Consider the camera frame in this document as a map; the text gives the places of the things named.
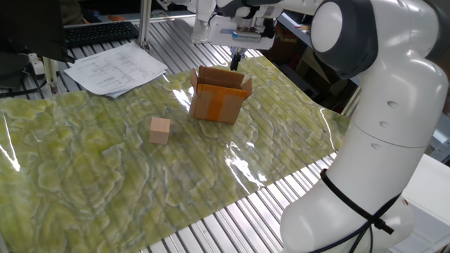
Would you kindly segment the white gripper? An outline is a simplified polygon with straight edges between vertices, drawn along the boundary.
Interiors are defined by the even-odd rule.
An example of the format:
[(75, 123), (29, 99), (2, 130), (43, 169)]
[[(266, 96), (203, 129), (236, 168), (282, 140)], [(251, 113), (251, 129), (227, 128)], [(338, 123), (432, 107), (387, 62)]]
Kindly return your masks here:
[(274, 38), (263, 35), (263, 30), (239, 27), (231, 18), (214, 16), (210, 21), (208, 41), (214, 45), (235, 47), (231, 48), (230, 70), (236, 71), (247, 48), (269, 50), (273, 46)]

